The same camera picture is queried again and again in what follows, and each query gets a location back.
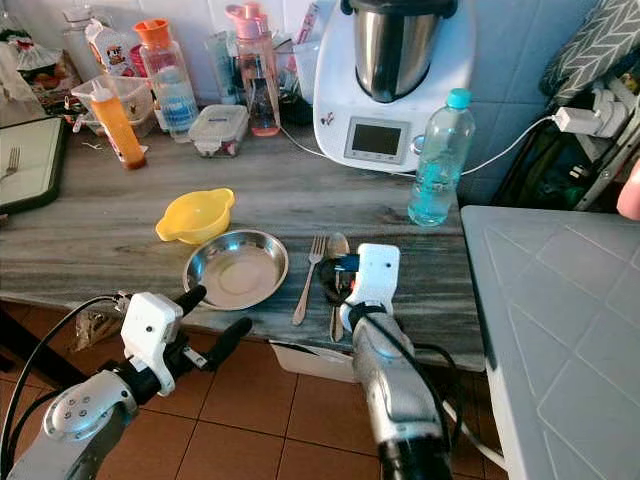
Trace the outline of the steel spoon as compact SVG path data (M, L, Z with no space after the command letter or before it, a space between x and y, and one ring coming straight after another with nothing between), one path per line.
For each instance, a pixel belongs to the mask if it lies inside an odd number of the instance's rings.
M346 297L342 294L344 288L344 273L339 269L340 259L343 259L349 252L349 244L346 236L342 233L330 234L328 248L330 259L335 261L334 268L332 269L333 280L330 282L330 285L332 285L334 291L337 292L338 298L338 302L332 306L332 315L330 315L330 335L332 335L333 342L340 342L340 340L343 339L344 330L346 330L344 329L342 320L340 320L340 301Z

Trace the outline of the white plastic bin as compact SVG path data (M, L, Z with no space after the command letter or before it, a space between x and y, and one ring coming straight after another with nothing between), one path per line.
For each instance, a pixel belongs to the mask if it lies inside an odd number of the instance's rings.
M351 355L312 346L269 340L280 367L298 375L357 383Z

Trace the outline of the yellow plastic bowl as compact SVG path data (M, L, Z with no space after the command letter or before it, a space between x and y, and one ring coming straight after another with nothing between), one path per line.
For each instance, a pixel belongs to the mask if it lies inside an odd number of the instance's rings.
M230 188L189 192L170 202L155 232L160 241L198 246L227 232L234 206L236 193Z

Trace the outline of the crumpled clear plastic bag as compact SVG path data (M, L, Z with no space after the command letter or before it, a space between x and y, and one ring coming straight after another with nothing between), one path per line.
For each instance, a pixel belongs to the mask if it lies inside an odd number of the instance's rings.
M87 311L78 314L73 321L76 340L73 351L82 351L104 340L118 337L123 317L119 312Z

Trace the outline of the small lidded clear container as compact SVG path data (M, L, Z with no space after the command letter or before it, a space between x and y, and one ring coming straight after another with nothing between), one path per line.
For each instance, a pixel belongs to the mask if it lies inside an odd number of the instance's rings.
M189 128L189 140L201 157L234 157L241 150L247 123L246 106L209 105Z

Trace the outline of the white food processor steel bowl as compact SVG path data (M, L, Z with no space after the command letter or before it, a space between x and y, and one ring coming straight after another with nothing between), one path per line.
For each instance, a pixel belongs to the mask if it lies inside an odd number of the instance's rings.
M314 82L314 136L330 160L412 172L431 114L470 86L475 0L335 0Z

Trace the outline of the orange sauce squeeze bottle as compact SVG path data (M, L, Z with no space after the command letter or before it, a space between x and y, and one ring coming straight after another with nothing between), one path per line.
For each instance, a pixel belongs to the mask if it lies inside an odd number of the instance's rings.
M114 154L127 170L141 169L146 166L145 151L134 134L128 115L125 114L122 101L111 90L104 79L92 79L90 82L90 110L105 129L106 137L113 147Z

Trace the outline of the dark rimmed pale tray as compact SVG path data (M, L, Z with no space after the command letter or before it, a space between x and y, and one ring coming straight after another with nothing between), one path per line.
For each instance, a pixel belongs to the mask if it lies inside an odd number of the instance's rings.
M67 124L60 116L46 116L0 129L4 173L9 150L20 148L20 170L0 178L0 212L17 214L51 204L58 197Z

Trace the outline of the open clear plastic box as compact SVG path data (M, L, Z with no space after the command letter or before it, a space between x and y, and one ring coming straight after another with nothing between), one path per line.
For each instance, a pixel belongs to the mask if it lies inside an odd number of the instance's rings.
M131 125L137 137L143 138L154 129L154 92L148 86L146 78L125 76L99 76L91 82L79 84L72 92L84 108L90 108L93 82L102 81L116 93L122 101L125 114L131 120Z

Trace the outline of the clear bottle orange cap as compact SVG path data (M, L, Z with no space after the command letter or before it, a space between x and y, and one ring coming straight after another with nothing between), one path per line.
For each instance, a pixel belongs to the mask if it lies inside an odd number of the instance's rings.
M175 142L188 143L189 129L195 124L200 108L189 81L186 60L172 36L169 20L152 18L134 24L140 37L140 55L157 105L160 118Z

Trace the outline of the white square-patterned plastic table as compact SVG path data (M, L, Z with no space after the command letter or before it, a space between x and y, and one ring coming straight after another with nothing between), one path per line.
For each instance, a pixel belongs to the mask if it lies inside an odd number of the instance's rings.
M511 480L640 480L640 221L467 206Z

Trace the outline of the black bag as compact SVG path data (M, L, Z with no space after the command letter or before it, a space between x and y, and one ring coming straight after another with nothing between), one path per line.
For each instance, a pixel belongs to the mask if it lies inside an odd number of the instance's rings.
M623 183L640 160L640 143L605 177L621 147L612 140L539 125L517 150L516 159L489 204L512 209L616 212Z

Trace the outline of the white plug adapter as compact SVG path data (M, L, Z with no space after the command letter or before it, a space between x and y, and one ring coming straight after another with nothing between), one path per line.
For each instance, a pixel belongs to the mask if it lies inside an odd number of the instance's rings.
M598 111L562 106L552 115L552 120L561 132L596 136L607 118L602 118Z

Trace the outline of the pink rounded object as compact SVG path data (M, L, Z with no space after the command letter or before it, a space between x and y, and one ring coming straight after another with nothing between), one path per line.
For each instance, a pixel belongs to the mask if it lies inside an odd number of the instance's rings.
M623 184L617 198L616 210L622 218L640 221L640 157L636 160L630 177Z

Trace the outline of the grey patterned cushion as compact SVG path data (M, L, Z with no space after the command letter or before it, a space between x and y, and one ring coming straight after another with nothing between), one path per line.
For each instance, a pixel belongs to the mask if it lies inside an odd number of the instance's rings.
M550 60L539 90L566 105L639 45L640 0L600 0Z

